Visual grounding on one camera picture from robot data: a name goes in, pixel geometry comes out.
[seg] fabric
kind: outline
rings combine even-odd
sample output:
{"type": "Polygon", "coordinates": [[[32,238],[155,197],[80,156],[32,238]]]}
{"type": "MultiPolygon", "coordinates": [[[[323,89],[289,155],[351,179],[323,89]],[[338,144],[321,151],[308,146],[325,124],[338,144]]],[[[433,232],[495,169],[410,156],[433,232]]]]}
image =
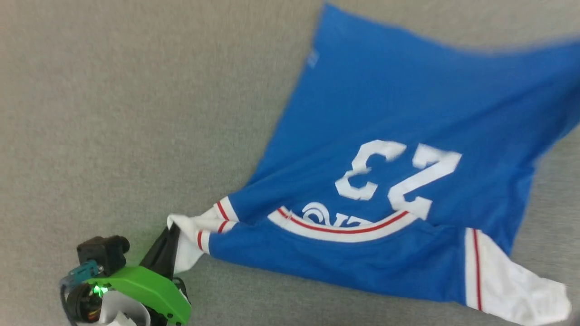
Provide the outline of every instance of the fabric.
{"type": "Polygon", "coordinates": [[[563,284],[511,262],[537,159],[580,120],[580,42],[485,56],[327,5],[254,176],[183,231],[207,253],[522,325],[564,320],[563,284]]]}
{"type": "Polygon", "coordinates": [[[171,215],[182,231],[175,272],[195,253],[384,295],[462,305],[521,325],[567,319],[566,287],[511,262],[487,235],[434,227],[407,211],[359,227],[320,226],[286,208],[250,226],[171,215]]]}
{"type": "Polygon", "coordinates": [[[481,229],[509,254],[537,159],[580,119],[580,42],[499,56],[460,52],[326,5],[313,47],[316,63],[304,68],[249,185],[316,152],[334,156],[335,147],[348,158],[318,168],[344,173],[363,143],[395,141],[407,147],[401,157],[366,176],[380,178],[371,201],[382,203],[389,187],[429,170],[411,164],[419,146],[456,152],[452,175],[406,189],[407,200],[432,201],[431,224],[481,229]]]}

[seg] sleeve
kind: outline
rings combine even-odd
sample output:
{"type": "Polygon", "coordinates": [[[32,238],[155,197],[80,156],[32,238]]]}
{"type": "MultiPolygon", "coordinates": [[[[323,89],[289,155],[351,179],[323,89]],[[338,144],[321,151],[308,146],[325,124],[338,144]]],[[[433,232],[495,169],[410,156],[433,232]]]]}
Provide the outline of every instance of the sleeve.
{"type": "Polygon", "coordinates": [[[174,273],[191,269],[204,254],[209,254],[209,235],[225,233],[236,226],[237,222],[225,220],[214,214],[213,208],[200,216],[187,217],[171,214],[167,217],[167,227],[173,224],[180,229],[174,273]]]}
{"type": "Polygon", "coordinates": [[[568,319],[566,286],[512,262],[480,230],[465,237],[465,305],[525,326],[568,319]]]}

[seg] white stripe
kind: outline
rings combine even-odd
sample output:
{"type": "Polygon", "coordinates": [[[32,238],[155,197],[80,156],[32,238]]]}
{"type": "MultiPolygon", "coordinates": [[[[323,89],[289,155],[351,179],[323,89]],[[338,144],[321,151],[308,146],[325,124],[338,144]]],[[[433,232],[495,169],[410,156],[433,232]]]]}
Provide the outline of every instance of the white stripe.
{"type": "Polygon", "coordinates": [[[473,242],[473,229],[465,229],[465,305],[478,309],[477,263],[473,242]]]}
{"type": "Polygon", "coordinates": [[[209,235],[211,234],[210,231],[200,231],[201,232],[201,248],[203,252],[209,253],[209,235]]]}
{"type": "Polygon", "coordinates": [[[226,233],[231,230],[238,222],[227,221],[226,225],[223,226],[222,233],[226,233]]]}
{"type": "MultiPolygon", "coordinates": [[[[240,219],[238,218],[238,215],[234,211],[234,208],[231,206],[231,202],[230,202],[230,199],[228,197],[224,197],[219,202],[222,205],[223,211],[224,211],[224,213],[226,213],[228,220],[236,221],[236,222],[240,221],[240,219]]],[[[215,203],[213,205],[213,208],[215,209],[218,216],[222,216],[222,212],[220,211],[217,203],[215,203]]]]}
{"type": "MultiPolygon", "coordinates": [[[[289,215],[288,210],[282,207],[282,210],[289,215]]],[[[298,223],[291,221],[289,218],[286,218],[284,215],[280,214],[279,211],[274,211],[268,215],[268,218],[276,225],[280,226],[281,228],[285,229],[286,231],[298,234],[303,237],[318,239],[318,240],[325,240],[325,241],[334,241],[334,242],[363,242],[363,241],[370,241],[379,239],[382,237],[386,237],[390,234],[393,234],[405,226],[413,223],[417,217],[411,213],[407,213],[403,217],[399,218],[397,221],[388,224],[387,226],[381,227],[376,230],[372,231],[364,231],[366,229],[372,229],[380,224],[386,223],[389,220],[398,217],[404,213],[404,211],[398,211],[376,223],[373,224],[366,224],[363,226],[356,226],[356,227],[332,227],[332,226],[323,226],[320,224],[315,224],[312,222],[308,222],[299,216],[293,214],[294,218],[299,219],[304,224],[308,226],[315,227],[317,229],[323,230],[313,230],[308,227],[304,227],[298,223]],[[355,230],[361,231],[360,233],[336,233],[333,231],[339,230],[355,230]]]]}

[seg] red stripe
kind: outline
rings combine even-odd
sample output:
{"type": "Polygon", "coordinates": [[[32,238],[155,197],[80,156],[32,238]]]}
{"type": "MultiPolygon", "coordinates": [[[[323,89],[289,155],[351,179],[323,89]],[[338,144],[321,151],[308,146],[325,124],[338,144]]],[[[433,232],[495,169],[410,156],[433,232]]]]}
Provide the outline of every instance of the red stripe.
{"type": "Polygon", "coordinates": [[[223,231],[223,228],[226,226],[227,221],[223,222],[222,225],[219,226],[219,229],[217,230],[218,233],[221,233],[223,231]]]}
{"type": "Polygon", "coordinates": [[[479,269],[479,247],[477,246],[477,231],[473,230],[473,246],[475,247],[475,268],[477,273],[477,308],[481,310],[481,274],[479,269]]]}
{"type": "Polygon", "coordinates": [[[201,246],[201,232],[197,233],[197,246],[203,251],[203,247],[201,246]]]}
{"type": "Polygon", "coordinates": [[[282,216],[284,216],[285,218],[290,218],[291,221],[293,221],[294,223],[301,225],[307,229],[311,229],[311,230],[317,230],[317,231],[323,231],[323,232],[329,232],[329,233],[342,233],[342,234],[354,234],[354,233],[365,233],[365,232],[370,232],[370,231],[374,231],[374,230],[378,230],[381,227],[385,227],[391,223],[394,223],[398,220],[400,220],[403,216],[405,216],[408,212],[403,212],[400,213],[399,215],[395,216],[394,218],[388,220],[387,222],[384,222],[382,224],[379,225],[375,225],[373,227],[368,227],[366,229],[359,229],[359,230],[348,230],[348,229],[326,229],[323,227],[317,227],[317,226],[313,226],[313,225],[309,225],[309,224],[305,224],[304,222],[295,219],[293,216],[289,217],[281,208],[278,208],[278,212],[280,214],[282,214],[282,216]]]}
{"type": "Polygon", "coordinates": [[[220,201],[218,201],[217,205],[218,205],[217,207],[219,208],[219,212],[222,213],[223,218],[225,218],[226,220],[229,221],[230,219],[227,218],[226,211],[223,210],[222,203],[220,201]]]}

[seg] printed number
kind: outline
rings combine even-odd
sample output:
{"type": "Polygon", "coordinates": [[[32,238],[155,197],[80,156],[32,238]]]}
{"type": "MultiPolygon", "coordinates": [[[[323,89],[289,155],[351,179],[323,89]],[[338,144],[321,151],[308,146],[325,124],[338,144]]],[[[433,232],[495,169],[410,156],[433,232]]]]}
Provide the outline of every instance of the printed number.
{"type": "MultiPolygon", "coordinates": [[[[386,142],[383,140],[373,140],[363,144],[358,154],[352,162],[352,170],[335,182],[338,193],[353,200],[370,200],[377,189],[377,185],[367,182],[365,186],[356,188],[350,185],[349,178],[354,175],[368,173],[371,169],[367,167],[367,161],[371,155],[379,154],[386,158],[387,162],[395,160],[407,147],[397,142],[386,142]]],[[[413,157],[413,166],[422,169],[405,180],[397,183],[389,189],[388,199],[395,210],[405,210],[415,214],[417,217],[426,219],[433,201],[420,196],[412,201],[405,199],[405,194],[416,190],[428,183],[442,178],[455,171],[459,164],[461,154],[453,151],[442,151],[437,148],[419,144],[413,157]]]]}
{"type": "Polygon", "coordinates": [[[349,178],[371,171],[367,167],[367,161],[371,155],[382,155],[389,162],[401,155],[405,151],[405,148],[407,147],[401,143],[386,142],[384,140],[373,140],[372,142],[361,145],[358,154],[352,162],[353,169],[346,171],[345,175],[334,183],[336,190],[342,197],[354,200],[370,200],[375,194],[377,188],[376,183],[367,182],[364,187],[355,188],[350,185],[349,178]]]}

